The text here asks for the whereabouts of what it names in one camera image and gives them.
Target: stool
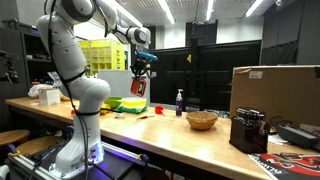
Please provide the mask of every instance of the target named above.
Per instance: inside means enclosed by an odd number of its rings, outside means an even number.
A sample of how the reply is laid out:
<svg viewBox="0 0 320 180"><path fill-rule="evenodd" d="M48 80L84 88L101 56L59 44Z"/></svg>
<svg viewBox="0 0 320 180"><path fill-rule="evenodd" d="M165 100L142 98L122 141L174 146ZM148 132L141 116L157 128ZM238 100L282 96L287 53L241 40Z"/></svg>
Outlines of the stool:
<svg viewBox="0 0 320 180"><path fill-rule="evenodd" d="M22 155L33 155L39 151L47 149L49 146L54 146L58 141L61 141L62 137L57 136L45 136L31 141L25 142L17 147Z"/></svg>
<svg viewBox="0 0 320 180"><path fill-rule="evenodd" d="M30 131L28 130L13 130L0 133L0 162L7 158L7 144L21 144L28 140Z"/></svg>

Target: black appliance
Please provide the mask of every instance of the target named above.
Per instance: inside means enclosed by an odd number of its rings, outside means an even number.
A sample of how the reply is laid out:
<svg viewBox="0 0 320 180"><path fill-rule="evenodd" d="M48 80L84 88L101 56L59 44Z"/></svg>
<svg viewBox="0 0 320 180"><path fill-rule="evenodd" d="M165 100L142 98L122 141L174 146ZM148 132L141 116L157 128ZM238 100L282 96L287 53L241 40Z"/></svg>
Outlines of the black appliance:
<svg viewBox="0 0 320 180"><path fill-rule="evenodd" d="M231 119L229 143L244 153L266 153L270 126L265 112L256 108L239 107Z"/></svg>

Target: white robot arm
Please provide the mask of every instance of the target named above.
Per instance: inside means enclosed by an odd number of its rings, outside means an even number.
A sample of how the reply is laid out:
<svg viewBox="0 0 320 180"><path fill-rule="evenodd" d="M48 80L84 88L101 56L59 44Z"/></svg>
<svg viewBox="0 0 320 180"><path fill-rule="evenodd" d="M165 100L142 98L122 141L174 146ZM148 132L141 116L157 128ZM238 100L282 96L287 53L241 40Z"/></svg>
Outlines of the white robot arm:
<svg viewBox="0 0 320 180"><path fill-rule="evenodd" d="M86 59L72 27L94 18L122 43L133 43L144 49L148 49L150 44L150 31L147 28L122 28L117 25L117 12L106 0L49 0L46 4L48 14L38 19L37 29L64 84L62 92L80 102L73 117L73 138L49 168L56 177L70 179L83 172L88 161L103 161L99 111L103 101L110 95L110 86L106 81L83 76Z"/></svg>

